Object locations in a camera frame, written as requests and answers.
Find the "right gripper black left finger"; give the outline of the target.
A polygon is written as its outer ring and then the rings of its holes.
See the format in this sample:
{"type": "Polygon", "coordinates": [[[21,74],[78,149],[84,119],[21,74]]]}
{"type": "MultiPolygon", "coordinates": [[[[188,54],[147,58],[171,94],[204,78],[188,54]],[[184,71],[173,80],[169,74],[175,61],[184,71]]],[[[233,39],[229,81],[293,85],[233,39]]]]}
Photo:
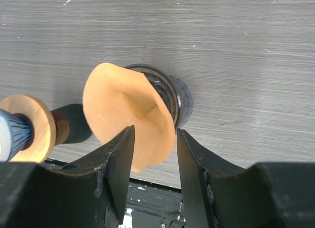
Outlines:
{"type": "Polygon", "coordinates": [[[1,163],[3,228],[116,228],[123,223],[135,129],[61,169],[1,163]]]}

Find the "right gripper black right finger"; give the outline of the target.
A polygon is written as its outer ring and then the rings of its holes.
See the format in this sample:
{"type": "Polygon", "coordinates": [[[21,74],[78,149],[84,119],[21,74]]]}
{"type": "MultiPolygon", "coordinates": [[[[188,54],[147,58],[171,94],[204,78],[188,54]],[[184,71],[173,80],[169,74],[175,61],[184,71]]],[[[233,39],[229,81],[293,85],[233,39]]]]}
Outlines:
{"type": "Polygon", "coordinates": [[[178,130],[177,154],[187,227],[314,227],[314,163],[260,162],[241,168],[185,130],[178,130]]]}

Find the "blue plastic dripper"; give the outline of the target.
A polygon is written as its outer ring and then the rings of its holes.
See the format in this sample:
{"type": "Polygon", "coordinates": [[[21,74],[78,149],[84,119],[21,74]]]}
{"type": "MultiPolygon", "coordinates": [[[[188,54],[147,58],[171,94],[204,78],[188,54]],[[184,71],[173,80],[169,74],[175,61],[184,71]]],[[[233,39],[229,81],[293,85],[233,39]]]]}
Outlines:
{"type": "Polygon", "coordinates": [[[0,116],[3,116],[7,120],[10,128],[12,146],[9,160],[7,160],[10,161],[28,144],[32,136],[32,129],[26,120],[16,114],[12,114],[1,109],[0,116]]]}

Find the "brown paper coffee filter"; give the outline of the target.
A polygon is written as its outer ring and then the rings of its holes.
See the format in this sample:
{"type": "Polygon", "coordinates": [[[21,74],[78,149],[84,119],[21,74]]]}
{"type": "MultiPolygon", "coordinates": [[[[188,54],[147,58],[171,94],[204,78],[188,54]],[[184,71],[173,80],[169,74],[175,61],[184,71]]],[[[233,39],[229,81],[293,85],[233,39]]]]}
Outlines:
{"type": "Polygon", "coordinates": [[[82,102],[88,125],[102,144],[125,127],[135,127],[133,172],[160,164],[172,154],[173,118],[144,74],[101,63],[86,81],[82,102]]]}

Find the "smoky grey plastic dripper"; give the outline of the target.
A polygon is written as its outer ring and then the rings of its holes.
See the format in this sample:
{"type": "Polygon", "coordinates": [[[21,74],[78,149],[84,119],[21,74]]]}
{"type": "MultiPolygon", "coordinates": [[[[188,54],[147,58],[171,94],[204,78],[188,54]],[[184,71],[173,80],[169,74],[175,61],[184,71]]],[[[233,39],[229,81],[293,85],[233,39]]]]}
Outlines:
{"type": "Polygon", "coordinates": [[[165,103],[172,116],[174,127],[177,129],[180,121],[180,99],[171,77],[157,67],[147,64],[131,64],[126,65],[125,68],[143,73],[146,76],[165,103]]]}

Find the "white paper coffee filter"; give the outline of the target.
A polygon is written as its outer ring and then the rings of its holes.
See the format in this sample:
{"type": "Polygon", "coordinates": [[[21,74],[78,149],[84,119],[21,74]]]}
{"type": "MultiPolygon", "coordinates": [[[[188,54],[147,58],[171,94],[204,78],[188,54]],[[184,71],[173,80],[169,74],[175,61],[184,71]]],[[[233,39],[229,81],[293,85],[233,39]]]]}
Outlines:
{"type": "Polygon", "coordinates": [[[9,160],[11,154],[12,138],[7,120],[0,117],[0,160],[9,160]]]}

